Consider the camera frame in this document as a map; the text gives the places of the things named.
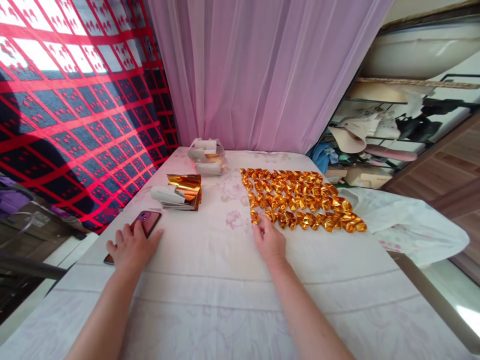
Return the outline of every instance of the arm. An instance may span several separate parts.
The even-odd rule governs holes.
[[[255,244],[270,272],[300,358],[353,359],[287,262],[285,237],[267,217],[260,217],[261,225],[253,225]]]
[[[162,230],[157,231],[148,241],[141,222],[137,221],[133,234],[128,224],[123,231],[116,232],[116,246],[110,240],[107,242],[115,272],[73,343],[67,360],[113,360],[119,357],[135,288],[145,265],[157,250],[162,233]]]

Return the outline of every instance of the red and black fabric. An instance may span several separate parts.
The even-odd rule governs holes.
[[[0,0],[0,172],[103,229],[178,147],[139,0]]]

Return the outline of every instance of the floral tablecloth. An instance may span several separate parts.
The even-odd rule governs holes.
[[[198,212],[165,210],[159,249],[135,292],[122,359],[295,359],[287,323],[253,242],[239,168],[317,171],[304,155],[227,151],[202,179]],[[114,269],[105,244],[166,174],[192,174],[180,147],[0,349],[1,359],[63,359]],[[356,359],[470,359],[447,325],[367,233],[282,230],[287,257]]]

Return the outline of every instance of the forearm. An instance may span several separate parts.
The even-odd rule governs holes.
[[[290,264],[285,262],[269,271],[300,358],[353,359]]]
[[[115,271],[75,340],[67,360],[116,360],[141,272]]]

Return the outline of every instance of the plastic bag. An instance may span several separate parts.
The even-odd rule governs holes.
[[[422,200],[366,188],[340,188],[355,214],[388,251],[406,254],[417,266],[461,252],[467,233]]]
[[[219,176],[229,168],[225,149],[218,139],[196,138],[191,143],[187,155],[200,175]]]

